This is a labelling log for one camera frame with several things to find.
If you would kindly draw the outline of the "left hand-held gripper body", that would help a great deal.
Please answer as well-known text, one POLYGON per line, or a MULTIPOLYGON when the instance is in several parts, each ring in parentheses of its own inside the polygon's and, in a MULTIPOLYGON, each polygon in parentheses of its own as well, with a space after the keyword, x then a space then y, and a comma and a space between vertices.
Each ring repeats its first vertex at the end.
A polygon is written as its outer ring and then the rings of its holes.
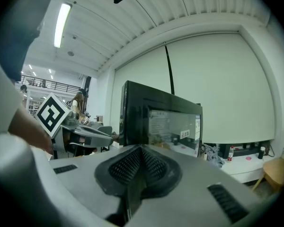
POLYGON ((74 131, 79 125, 79 113, 72 110, 54 93, 50 93, 35 114, 36 120, 50 136, 54 159, 68 158, 63 134, 74 131))

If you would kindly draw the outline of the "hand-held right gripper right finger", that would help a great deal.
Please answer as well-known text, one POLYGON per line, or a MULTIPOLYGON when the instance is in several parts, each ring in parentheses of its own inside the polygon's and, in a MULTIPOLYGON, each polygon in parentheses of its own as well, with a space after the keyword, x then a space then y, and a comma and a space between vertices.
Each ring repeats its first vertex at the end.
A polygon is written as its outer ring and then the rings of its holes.
POLYGON ((200 158, 155 146, 151 149, 175 160, 182 169, 182 178, 167 196, 143 200, 130 227, 253 226, 260 199, 247 186, 200 158), (244 218, 231 222, 208 190, 214 184, 221 184, 247 211, 244 218))

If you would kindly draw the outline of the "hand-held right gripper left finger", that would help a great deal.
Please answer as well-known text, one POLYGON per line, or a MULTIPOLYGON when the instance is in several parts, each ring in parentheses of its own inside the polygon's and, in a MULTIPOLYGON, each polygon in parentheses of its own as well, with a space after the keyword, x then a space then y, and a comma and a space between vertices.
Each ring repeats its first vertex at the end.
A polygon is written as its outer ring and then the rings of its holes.
POLYGON ((142 223, 142 181, 130 182, 121 195, 109 192, 140 161, 135 147, 125 147, 90 156, 50 160, 62 185, 87 210, 109 223, 142 223))

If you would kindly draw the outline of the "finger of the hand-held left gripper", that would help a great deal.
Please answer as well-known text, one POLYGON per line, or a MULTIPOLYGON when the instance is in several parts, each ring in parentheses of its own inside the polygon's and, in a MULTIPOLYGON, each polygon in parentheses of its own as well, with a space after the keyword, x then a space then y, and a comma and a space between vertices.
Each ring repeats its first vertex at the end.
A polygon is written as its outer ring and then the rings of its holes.
POLYGON ((94 129, 80 124, 72 133, 78 137, 78 140, 72 141, 72 144, 85 148, 109 147, 113 143, 111 126, 94 129))

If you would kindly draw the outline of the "black microwave oven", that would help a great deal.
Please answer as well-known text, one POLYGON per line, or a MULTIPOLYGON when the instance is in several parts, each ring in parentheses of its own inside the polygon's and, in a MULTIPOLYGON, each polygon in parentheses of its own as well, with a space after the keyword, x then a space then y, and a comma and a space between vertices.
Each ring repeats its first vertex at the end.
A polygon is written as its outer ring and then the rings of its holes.
POLYGON ((198 157, 203 108, 176 95, 126 81, 122 87, 120 144, 148 144, 198 157))

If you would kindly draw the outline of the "person's left forearm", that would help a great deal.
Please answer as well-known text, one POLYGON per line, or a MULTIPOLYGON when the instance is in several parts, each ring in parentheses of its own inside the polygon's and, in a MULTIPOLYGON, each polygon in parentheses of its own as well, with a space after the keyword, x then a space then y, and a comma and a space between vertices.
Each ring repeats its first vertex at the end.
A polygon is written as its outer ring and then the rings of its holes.
POLYGON ((31 146, 40 148, 51 155, 53 154, 51 137, 39 122, 26 111, 22 104, 20 104, 13 116, 8 132, 22 138, 31 146))

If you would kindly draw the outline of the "black white patterned cloth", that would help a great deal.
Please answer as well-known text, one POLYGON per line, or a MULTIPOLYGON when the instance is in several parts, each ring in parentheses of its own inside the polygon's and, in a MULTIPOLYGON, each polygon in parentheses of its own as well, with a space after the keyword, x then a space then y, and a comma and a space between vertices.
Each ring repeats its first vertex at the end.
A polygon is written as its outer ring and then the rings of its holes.
POLYGON ((219 156, 219 152, 219 144, 203 143, 201 146, 201 156, 203 159, 218 168, 222 168, 225 161, 219 156))

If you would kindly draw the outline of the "black metal railing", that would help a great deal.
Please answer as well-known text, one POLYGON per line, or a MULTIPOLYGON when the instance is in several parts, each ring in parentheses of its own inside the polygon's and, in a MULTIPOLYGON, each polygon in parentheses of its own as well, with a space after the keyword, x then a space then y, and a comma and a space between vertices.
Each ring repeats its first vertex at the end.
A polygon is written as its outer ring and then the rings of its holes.
POLYGON ((27 76, 27 75, 22 75, 19 83, 23 85, 47 88, 47 89, 56 90, 60 92, 67 92, 67 93, 76 93, 80 89, 80 87, 77 87, 77 86, 64 84, 64 83, 60 83, 60 82, 56 82, 52 80, 36 78, 32 76, 27 76))

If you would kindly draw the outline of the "white table with bottles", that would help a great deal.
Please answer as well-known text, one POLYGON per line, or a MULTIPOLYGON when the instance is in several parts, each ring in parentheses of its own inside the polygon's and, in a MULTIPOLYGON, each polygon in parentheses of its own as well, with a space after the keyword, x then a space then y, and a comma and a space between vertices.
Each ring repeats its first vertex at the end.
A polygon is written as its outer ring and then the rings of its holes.
POLYGON ((258 180, 263 173, 263 164, 276 158, 279 157, 263 156, 263 159, 258 159, 258 154, 233 157, 231 162, 225 160, 221 170, 238 182, 247 183, 258 180))

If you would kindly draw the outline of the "white roller blind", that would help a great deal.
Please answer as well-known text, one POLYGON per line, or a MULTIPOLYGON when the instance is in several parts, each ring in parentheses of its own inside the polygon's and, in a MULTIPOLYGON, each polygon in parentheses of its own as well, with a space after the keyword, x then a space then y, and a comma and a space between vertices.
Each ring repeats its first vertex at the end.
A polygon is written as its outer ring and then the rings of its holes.
POLYGON ((128 80, 170 93, 169 65, 165 47, 150 51, 116 70, 110 115, 110 124, 116 133, 119 133, 122 87, 128 80))
POLYGON ((167 45, 175 94, 203 108, 205 143, 250 143, 275 137, 265 73, 238 34, 191 37, 167 45))

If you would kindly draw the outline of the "round wooden side table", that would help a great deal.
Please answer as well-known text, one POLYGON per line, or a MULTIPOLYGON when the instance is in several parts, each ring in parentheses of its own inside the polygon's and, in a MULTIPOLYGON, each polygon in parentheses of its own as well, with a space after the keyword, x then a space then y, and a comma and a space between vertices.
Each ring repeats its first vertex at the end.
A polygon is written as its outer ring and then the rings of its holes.
POLYGON ((252 191, 265 179, 274 192, 280 192, 284 188, 284 158, 276 158, 263 164, 263 174, 258 179, 252 191))

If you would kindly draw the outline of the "ceiling tube light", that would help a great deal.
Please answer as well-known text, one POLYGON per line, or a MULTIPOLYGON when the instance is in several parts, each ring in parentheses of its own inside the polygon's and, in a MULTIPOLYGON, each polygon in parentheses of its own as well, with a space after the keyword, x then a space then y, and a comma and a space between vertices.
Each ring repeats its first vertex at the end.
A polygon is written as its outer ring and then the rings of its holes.
POLYGON ((72 8, 72 5, 69 3, 63 3, 60 7, 57 21, 56 21, 56 26, 55 26, 55 33, 54 33, 53 44, 55 48, 61 47, 64 27, 65 27, 65 24, 66 24, 71 8, 72 8))

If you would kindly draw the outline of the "person's black clothing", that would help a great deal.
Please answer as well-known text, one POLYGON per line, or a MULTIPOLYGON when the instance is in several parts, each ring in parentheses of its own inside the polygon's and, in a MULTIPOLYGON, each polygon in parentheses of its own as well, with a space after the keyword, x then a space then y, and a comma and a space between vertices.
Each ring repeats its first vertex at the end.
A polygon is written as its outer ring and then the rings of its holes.
POLYGON ((21 71, 32 42, 40 35, 51 0, 16 0, 0 19, 0 66, 13 81, 21 71))

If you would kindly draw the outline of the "black window post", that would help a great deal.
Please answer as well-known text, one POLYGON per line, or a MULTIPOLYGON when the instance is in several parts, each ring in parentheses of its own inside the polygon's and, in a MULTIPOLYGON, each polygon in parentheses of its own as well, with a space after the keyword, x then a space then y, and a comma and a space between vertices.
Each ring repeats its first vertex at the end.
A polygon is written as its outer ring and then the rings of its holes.
POLYGON ((169 52, 168 52, 168 48, 167 48, 166 44, 164 44, 164 48, 165 48, 167 62, 168 62, 170 90, 171 90, 171 94, 174 95, 175 94, 175 89, 174 89, 173 73, 172 73, 172 67, 171 67, 169 52))

